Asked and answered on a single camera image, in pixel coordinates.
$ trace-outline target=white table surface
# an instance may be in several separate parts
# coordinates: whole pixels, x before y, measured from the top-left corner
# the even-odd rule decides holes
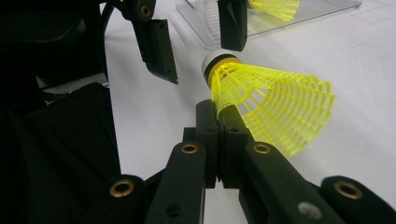
[[[201,63],[210,51],[176,12],[158,0],[154,18],[168,19],[178,85],[142,62],[131,23],[115,10],[106,56],[122,172],[146,179],[165,167],[195,105],[210,98]],[[321,134],[290,159],[317,185],[331,175],[354,178],[396,208],[396,0],[364,0],[358,9],[251,36],[245,63],[330,80],[337,95]],[[247,223],[237,190],[206,191],[205,224]]]

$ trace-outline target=transparent plastic box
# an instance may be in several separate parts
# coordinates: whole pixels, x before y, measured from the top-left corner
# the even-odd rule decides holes
[[[274,30],[300,21],[307,21],[336,11],[358,7],[362,0],[300,0],[294,18],[282,21],[260,9],[247,10],[249,36]],[[177,11],[209,49],[220,46],[217,0],[175,0]]]

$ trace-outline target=yellow shuttlecock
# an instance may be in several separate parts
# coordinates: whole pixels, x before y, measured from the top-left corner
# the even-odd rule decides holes
[[[255,141],[277,147],[286,157],[319,133],[335,99],[328,81],[243,64],[224,49],[206,56],[203,72],[218,115],[235,105]]]
[[[300,5],[300,0],[249,0],[249,6],[258,8],[282,21],[291,21]]]

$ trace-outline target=shuttlecock cork base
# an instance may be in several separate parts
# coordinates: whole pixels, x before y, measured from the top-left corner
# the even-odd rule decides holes
[[[223,49],[207,55],[202,69],[218,114],[235,105],[254,139],[286,157],[303,149],[331,114],[329,81],[243,64]]]

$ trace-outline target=shuttlecock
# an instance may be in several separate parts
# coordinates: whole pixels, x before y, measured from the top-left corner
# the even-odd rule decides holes
[[[203,73],[218,114],[235,105],[255,141],[286,157],[317,136],[335,99],[329,81],[243,64],[224,49],[206,56]]]
[[[300,5],[300,0],[249,0],[251,8],[257,8],[282,21],[291,21]]]

